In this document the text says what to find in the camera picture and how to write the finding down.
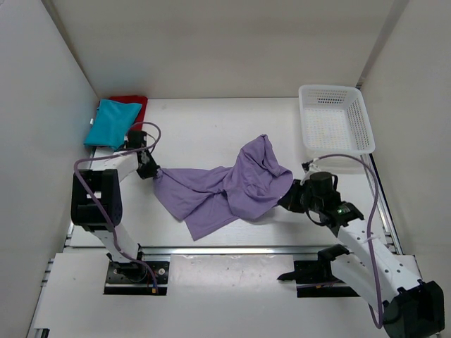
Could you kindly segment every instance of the purple cloth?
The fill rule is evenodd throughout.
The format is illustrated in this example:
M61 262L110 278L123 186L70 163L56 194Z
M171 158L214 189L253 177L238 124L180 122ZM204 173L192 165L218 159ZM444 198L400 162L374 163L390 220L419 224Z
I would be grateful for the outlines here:
M278 165L272 144L261 135L241 148L231 168L161 169L154 193L197 240L238 218L262 216L292 181L291 171Z

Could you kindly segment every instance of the purple cable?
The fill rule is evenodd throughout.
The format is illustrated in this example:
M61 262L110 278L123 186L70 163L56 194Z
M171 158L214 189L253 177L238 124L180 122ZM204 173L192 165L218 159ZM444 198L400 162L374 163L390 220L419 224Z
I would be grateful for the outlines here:
M307 289L307 288L310 288L310 287L326 287L328 285L334 285L334 284L336 284L338 282L339 282L339 280L333 280L332 282L323 282L323 283L301 285L301 286L296 287L296 288L297 289Z
M321 160L323 158L329 158L329 157L347 157L347 158L351 158L352 160L355 160L355 161L361 163L370 172L371 176L373 176L374 185L376 186L376 188L375 188L375 192L374 192L373 207L371 208L371 212L369 213L369 216L368 216L368 225L366 226L366 238L369 239L368 240L369 255L371 257L371 265L373 267L373 273L374 273L374 283L375 283L375 286L376 286L376 298L377 298L377 302L378 302L378 320L376 319L376 315L374 314L374 310L371 307L371 305L369 306L369 309L370 309L370 312L371 312L371 317L373 318L374 325L378 329L381 329L382 326L383 326L383 308L382 308L381 281L379 280L379 271L378 271L378 267L376 265L376 255L374 253L373 241L371 241L371 222L373 221L374 213L376 212L376 208L377 208L377 205L378 205L378 199L379 199L378 178L376 177L376 174L370 168L369 165L367 165L365 162L363 162L360 158L357 158L357 157L354 157L354 156L350 156L350 155L346 155L346 154L330 154L330 155L320 156L320 157L318 157L318 160Z
M96 204L97 208L99 208L100 213L105 218L106 224L109 226L109 230L111 230L113 233L113 244L114 244L114 247L116 248L116 250L119 251L119 253L122 256L124 256L126 259L128 259L132 262L135 262L136 264L140 264L140 265L144 266L147 269L147 271L149 271L149 273L152 277L152 281L153 281L153 285L156 290L156 293L158 293L158 284L156 283L156 277L155 277L154 271L151 269L151 267L146 262L140 261L136 258L133 258L130 255L128 255L126 252L122 251L122 249L118 243L118 235L116 234L116 230L114 228L113 222L111 221L110 217L108 216L108 213L106 212L105 208L102 206L100 201L94 195L94 192L92 192L92 190L89 188L89 185L87 185L86 181L83 179L82 175L80 174L80 171L78 170L78 166L84 162L109 160L111 158L118 158L121 156L125 156L125 155L132 154L132 153L137 153L138 151L147 150L147 149L151 149L152 147L155 147L161 138L161 129L159 128L159 126L152 122L136 122L135 124L133 124L130 127L130 129L132 129L136 125L152 125L152 126L154 126L158 130L158 137L155 139L155 142L153 144L151 144L150 146L145 146L142 148L133 149L133 150L129 150L129 151L122 151L120 155L110 155L110 156L102 156L102 157L95 157L95 158L81 158L80 160L78 160L74 163L73 171L75 173L75 176L78 178L78 180L82 184L82 186L85 188L86 192L91 196L91 199Z

